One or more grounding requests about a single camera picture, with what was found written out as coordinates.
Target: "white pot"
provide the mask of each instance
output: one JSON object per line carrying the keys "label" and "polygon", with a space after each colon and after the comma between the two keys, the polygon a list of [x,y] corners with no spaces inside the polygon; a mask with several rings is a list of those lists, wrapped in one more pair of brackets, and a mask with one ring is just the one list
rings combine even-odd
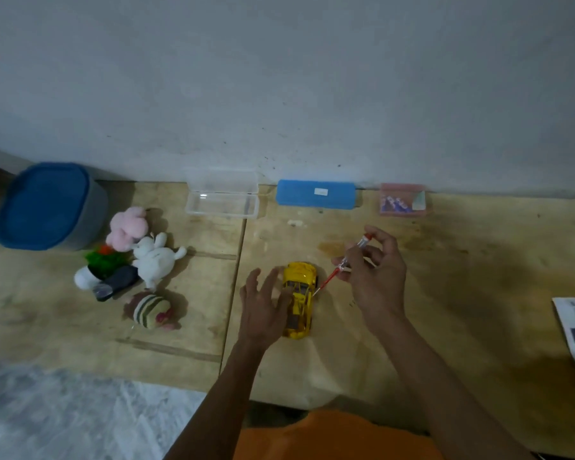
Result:
{"label": "white pot", "polygon": [[99,282],[101,282],[101,279],[94,276],[87,266],[75,273],[75,284],[84,291],[92,289]]}

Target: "gray tile floor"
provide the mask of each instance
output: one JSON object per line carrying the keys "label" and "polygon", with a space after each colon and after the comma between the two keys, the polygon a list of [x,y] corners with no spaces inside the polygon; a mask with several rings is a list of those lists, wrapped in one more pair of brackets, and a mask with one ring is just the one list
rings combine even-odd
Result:
{"label": "gray tile floor", "polygon": [[161,459],[204,396],[0,362],[0,460]]}

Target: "pink plush toy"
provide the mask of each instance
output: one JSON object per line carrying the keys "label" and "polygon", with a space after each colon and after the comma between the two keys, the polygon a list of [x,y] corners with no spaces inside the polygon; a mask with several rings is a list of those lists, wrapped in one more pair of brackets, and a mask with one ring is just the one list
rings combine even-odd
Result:
{"label": "pink plush toy", "polygon": [[129,251],[134,244],[145,237],[149,226],[145,220],[145,208],[130,207],[120,211],[111,219],[111,233],[107,244],[117,251]]}

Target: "white plush toy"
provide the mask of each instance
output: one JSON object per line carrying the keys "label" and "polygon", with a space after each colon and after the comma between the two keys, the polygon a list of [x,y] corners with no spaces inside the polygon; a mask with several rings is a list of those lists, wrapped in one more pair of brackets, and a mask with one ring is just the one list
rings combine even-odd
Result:
{"label": "white plush toy", "polygon": [[138,268],[138,276],[145,281],[145,287],[155,291],[157,283],[173,269],[175,260],[183,258],[188,252],[185,247],[179,247],[176,252],[166,244],[166,233],[160,232],[155,241],[151,237],[143,237],[134,244],[132,253],[136,260],[132,266]]}

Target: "toy car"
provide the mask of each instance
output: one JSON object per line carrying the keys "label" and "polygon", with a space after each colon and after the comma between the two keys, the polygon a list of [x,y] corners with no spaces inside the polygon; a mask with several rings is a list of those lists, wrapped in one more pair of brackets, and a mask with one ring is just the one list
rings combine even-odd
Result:
{"label": "toy car", "polygon": [[318,286],[318,271],[309,263],[290,263],[283,270],[283,286],[294,289],[294,301],[287,309],[283,335],[291,339],[302,339],[311,331],[312,301]]}

